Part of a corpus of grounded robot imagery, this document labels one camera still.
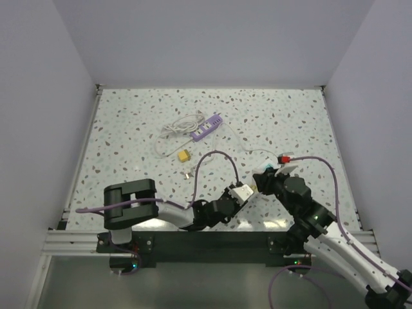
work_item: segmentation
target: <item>purple power strip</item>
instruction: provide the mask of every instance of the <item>purple power strip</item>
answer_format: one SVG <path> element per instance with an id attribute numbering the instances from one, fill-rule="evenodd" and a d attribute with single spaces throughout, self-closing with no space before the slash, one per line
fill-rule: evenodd
<path id="1" fill-rule="evenodd" d="M 203 137 L 211 134 L 214 130 L 218 128 L 223 123 L 223 119 L 218 115 L 214 114 L 204 123 L 202 123 L 197 131 L 191 133 L 191 137 L 195 142 L 199 142 Z"/>

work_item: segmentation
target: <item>power strip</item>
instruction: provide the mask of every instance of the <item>power strip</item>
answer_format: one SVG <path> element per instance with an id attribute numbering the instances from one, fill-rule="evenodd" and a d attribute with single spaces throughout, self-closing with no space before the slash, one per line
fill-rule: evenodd
<path id="1" fill-rule="evenodd" d="M 202 123 L 199 128 L 191 133 L 191 137 L 195 142 L 199 142 L 203 137 L 211 134 L 223 123 L 223 119 L 218 115 L 214 114 L 204 123 Z"/>

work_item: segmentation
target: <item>white wall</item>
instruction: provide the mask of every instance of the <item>white wall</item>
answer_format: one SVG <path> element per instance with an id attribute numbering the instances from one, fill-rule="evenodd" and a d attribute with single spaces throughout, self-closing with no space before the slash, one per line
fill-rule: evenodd
<path id="1" fill-rule="evenodd" d="M 325 85 L 373 0 L 54 0 L 96 82 Z"/>
<path id="2" fill-rule="evenodd" d="M 51 0 L 0 3 L 0 302 L 22 308 L 55 227 L 94 85 Z"/>
<path id="3" fill-rule="evenodd" d="M 412 268 L 412 1 L 375 1 L 326 101 L 362 222 Z"/>

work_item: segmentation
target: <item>yellow block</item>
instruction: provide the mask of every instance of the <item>yellow block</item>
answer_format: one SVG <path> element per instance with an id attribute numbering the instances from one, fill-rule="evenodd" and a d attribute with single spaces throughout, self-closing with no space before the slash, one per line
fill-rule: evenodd
<path id="1" fill-rule="evenodd" d="M 183 150 L 183 151 L 180 151 L 178 153 L 178 157 L 179 157 L 179 160 L 181 162 L 186 162 L 186 161 L 189 161 L 191 159 L 191 155 L 186 149 Z"/>

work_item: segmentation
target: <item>speckled tabletop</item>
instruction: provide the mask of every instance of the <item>speckled tabletop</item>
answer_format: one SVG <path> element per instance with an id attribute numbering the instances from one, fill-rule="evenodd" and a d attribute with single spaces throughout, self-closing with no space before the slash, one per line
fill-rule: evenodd
<path id="1" fill-rule="evenodd" d="M 164 124 L 202 111 L 208 118 L 214 112 L 238 133 L 247 149 L 268 149 L 274 153 L 293 151 L 296 156 L 316 155 L 335 168 L 339 181 L 341 218 L 349 230 L 359 230 L 332 127 L 320 90 L 283 89 L 105 89 L 100 99 L 84 162 L 71 200 L 66 229 L 102 230 L 100 216 L 77 214 L 75 209 L 100 207 L 103 189 L 115 183 L 152 178 L 161 196 L 186 205 L 191 199 L 194 178 L 183 175 L 212 149 L 213 135 L 185 146 L 190 161 L 181 163 L 177 153 L 159 158 L 155 138 Z M 161 140 L 158 148 L 170 151 L 188 137 Z M 216 130 L 216 149 L 231 155 L 241 180 L 250 182 L 251 170 L 271 154 L 242 150 L 239 140 L 227 126 Z M 313 197 L 334 212 L 332 176 L 321 162 L 307 160 L 295 173 L 312 189 Z M 200 169 L 198 198 L 219 198 L 234 181 L 231 165 L 223 157 Z M 258 196 L 228 224 L 211 230 L 287 230 L 292 218 L 271 196 Z M 170 223 L 149 220 L 133 229 L 176 230 Z"/>

